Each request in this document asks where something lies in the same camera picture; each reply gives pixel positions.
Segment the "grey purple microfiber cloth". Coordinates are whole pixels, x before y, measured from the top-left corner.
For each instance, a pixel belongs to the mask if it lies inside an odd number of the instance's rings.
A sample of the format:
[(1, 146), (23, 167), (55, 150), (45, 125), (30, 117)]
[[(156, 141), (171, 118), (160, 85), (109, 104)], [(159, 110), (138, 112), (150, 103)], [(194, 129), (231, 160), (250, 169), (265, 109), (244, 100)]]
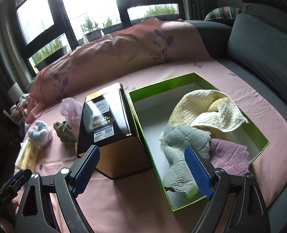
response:
[(213, 195), (214, 170), (244, 176), (249, 172), (247, 146), (211, 138), (210, 132), (191, 126), (166, 126), (160, 137), (169, 168), (163, 186), (172, 192), (182, 192), (188, 199), (201, 192)]

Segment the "pile of clothes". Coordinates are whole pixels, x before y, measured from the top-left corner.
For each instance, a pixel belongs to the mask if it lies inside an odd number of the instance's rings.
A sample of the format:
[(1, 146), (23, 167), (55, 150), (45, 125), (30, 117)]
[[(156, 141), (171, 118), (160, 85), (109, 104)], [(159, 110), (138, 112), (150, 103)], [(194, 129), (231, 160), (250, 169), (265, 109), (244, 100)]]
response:
[(23, 94), (16, 104), (10, 108), (11, 117), (17, 125), (21, 125), (27, 119), (28, 101), (29, 93)]

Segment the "striped cushion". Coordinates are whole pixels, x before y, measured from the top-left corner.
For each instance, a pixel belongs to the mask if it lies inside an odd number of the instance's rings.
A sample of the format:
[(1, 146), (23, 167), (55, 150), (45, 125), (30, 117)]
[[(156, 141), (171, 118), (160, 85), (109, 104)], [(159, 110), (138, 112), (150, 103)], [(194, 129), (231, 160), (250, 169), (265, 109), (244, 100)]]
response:
[(232, 6), (219, 7), (209, 12), (205, 17), (205, 21), (212, 21), (219, 19), (234, 20), (236, 19), (237, 15), (239, 15), (241, 12), (242, 10), (237, 7)]

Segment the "pink leaf print pillow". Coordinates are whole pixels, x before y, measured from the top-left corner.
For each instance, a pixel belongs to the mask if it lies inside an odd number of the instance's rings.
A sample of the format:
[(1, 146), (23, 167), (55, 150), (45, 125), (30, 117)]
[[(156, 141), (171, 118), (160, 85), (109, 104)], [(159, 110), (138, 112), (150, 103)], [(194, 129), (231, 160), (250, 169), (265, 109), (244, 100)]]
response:
[(148, 67), (208, 61), (197, 28), (181, 19), (155, 17), (88, 43), (42, 69), (30, 90), (28, 124), (44, 109)]

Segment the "black gold tea box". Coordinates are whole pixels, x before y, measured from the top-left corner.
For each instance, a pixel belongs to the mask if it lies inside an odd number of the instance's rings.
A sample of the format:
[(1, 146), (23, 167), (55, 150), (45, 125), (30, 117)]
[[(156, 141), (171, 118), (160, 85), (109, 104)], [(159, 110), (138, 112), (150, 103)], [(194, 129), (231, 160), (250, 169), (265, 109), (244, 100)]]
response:
[(123, 86), (112, 84), (84, 99), (77, 145), (83, 157), (91, 145), (100, 149), (99, 173), (116, 180), (143, 173), (151, 162), (137, 129)]

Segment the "green open box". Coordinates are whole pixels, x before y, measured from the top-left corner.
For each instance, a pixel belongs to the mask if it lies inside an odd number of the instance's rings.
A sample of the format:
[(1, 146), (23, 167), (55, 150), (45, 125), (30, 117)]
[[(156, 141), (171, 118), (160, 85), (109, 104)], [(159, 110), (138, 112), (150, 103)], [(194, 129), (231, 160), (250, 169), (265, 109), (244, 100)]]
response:
[[(198, 192), (188, 199), (184, 193), (172, 192), (163, 186), (163, 177), (169, 164), (163, 153), (160, 137), (163, 136), (164, 128), (168, 126), (169, 117), (179, 100), (194, 90), (217, 89), (199, 75), (191, 73), (149, 85), (130, 93), (135, 117), (139, 122), (155, 171), (173, 211), (195, 203), (205, 196)], [(231, 133), (227, 133), (223, 140), (247, 146), (248, 160), (251, 164), (268, 146), (269, 142), (254, 123), (243, 112), (242, 114), (247, 118), (248, 123), (244, 123)]]

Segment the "black planter box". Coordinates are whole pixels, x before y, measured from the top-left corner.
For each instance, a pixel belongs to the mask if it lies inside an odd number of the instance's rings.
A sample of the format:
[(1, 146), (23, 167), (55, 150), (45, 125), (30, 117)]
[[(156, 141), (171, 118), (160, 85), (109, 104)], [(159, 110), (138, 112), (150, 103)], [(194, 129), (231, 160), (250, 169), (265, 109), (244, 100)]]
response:
[(52, 64), (53, 62), (57, 61), (61, 57), (67, 55), (67, 47), (63, 46), (62, 48), (59, 48), (57, 51), (50, 54), (48, 57), (46, 57), (44, 60), (42, 60), (40, 63), (36, 65), (36, 69), (38, 71), (44, 69), (48, 65)]

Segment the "cream waffle towel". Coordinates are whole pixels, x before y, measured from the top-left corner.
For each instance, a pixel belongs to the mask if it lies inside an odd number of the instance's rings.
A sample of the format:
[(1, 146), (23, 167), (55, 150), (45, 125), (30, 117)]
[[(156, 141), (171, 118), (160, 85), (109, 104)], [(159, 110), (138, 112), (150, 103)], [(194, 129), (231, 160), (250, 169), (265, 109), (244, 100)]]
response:
[(172, 111), (168, 126), (190, 126), (211, 132), (211, 138), (225, 139), (247, 118), (225, 93), (218, 90), (194, 90), (185, 94)]

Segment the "lilac mesh scrunchie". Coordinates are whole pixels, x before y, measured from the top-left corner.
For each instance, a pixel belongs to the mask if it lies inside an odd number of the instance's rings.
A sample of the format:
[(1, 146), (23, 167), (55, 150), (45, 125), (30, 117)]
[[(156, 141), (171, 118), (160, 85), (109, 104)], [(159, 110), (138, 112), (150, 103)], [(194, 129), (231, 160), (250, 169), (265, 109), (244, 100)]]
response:
[(59, 110), (66, 122), (72, 128), (73, 133), (78, 137), (83, 104), (81, 102), (76, 102), (73, 98), (69, 97), (62, 100)]

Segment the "yellow tissue pack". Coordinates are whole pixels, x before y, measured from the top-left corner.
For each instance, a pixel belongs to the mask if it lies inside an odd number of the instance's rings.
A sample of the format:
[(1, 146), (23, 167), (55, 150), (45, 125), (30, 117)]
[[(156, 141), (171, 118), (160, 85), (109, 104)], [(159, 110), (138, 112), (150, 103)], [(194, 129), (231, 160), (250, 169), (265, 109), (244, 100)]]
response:
[(21, 144), (21, 149), (15, 161), (16, 169), (30, 169), (32, 172), (35, 172), (39, 152), (40, 148), (27, 139)]

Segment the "light blue plush elephant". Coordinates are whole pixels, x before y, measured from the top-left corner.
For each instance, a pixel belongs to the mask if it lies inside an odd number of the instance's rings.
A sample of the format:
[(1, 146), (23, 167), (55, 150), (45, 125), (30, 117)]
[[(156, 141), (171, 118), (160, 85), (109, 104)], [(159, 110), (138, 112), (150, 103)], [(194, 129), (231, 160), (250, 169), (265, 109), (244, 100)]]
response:
[(43, 148), (52, 140), (52, 129), (45, 122), (37, 120), (28, 130), (28, 136), (35, 146)]

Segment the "dark grey sofa cushion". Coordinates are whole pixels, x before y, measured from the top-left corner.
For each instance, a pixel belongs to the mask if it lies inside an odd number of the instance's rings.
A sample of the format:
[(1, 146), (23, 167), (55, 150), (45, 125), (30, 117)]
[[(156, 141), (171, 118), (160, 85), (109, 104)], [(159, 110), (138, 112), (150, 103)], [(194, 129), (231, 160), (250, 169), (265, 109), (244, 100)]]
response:
[[(220, 0), (186, 0), (188, 19), (225, 6)], [(272, 232), (287, 232), (287, 5), (284, 0), (241, 0), (243, 10), (216, 41), (204, 32), (210, 55), (257, 91), (269, 146), (253, 164), (268, 206)]]

